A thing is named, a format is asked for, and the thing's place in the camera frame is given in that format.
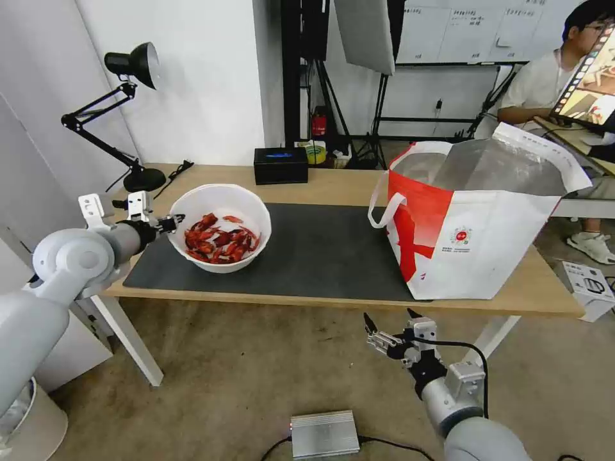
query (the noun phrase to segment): lamp head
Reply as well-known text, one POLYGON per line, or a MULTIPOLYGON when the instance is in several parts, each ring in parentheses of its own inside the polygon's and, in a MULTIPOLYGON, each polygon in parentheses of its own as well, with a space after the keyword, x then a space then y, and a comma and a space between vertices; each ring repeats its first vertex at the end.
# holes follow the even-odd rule
POLYGON ((135 76, 139 82, 156 89, 156 81, 160 78, 158 53, 152 42, 138 45, 130 54, 107 53, 104 55, 104 66, 118 77, 135 76))

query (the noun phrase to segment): black lamp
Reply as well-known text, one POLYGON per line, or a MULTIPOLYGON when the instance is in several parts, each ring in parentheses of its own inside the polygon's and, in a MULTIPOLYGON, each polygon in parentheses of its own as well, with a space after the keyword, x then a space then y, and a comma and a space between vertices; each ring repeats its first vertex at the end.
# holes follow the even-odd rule
POLYGON ((167 181, 162 171, 155 168, 144 168, 136 157, 108 145, 84 128, 85 124, 135 97, 136 83, 130 80, 130 76, 134 76, 149 88, 156 89, 155 84, 159 78, 156 49, 154 45, 147 42, 140 44, 130 54, 107 53, 104 55, 104 65, 124 83, 87 106, 63 115, 62 124, 130 168, 130 173, 124 178, 124 188, 128 192, 156 190, 167 181), (118 93, 123 93, 124 98, 106 108, 90 110, 118 93))

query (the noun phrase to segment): fire extinguisher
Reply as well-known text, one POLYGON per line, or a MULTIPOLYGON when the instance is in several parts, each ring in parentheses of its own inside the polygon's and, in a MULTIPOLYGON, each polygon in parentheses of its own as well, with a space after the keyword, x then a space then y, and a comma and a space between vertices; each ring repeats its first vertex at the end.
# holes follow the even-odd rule
POLYGON ((312 136, 324 136, 327 132, 327 117, 323 109, 319 106, 312 114, 312 136))

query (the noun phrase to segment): white t-shirt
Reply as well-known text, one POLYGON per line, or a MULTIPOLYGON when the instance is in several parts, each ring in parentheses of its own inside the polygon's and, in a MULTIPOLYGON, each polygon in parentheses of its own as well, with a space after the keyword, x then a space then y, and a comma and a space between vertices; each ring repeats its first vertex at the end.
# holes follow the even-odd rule
MULTIPOLYGON (((577 69, 560 67, 559 50, 526 64, 512 81, 502 98, 501 108, 525 109, 552 108, 577 69)), ((518 125, 526 131, 539 128, 534 121, 518 125)))

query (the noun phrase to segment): table leg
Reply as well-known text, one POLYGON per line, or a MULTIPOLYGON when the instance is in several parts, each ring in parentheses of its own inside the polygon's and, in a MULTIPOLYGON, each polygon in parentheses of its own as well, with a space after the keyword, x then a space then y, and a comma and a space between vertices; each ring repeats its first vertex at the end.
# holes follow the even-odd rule
POLYGON ((155 387, 162 383, 163 373, 154 357, 141 340, 130 319, 117 301, 111 296, 93 296, 92 302, 101 312, 113 332, 139 366, 148 381, 155 387))
MULTIPOLYGON (((520 316, 494 317, 485 325, 479 338, 474 342, 474 345, 479 348, 486 358, 495 351, 498 345, 513 329, 519 321, 520 316)), ((479 355, 470 350, 463 359, 465 362, 474 362, 482 367, 482 361, 479 355)))

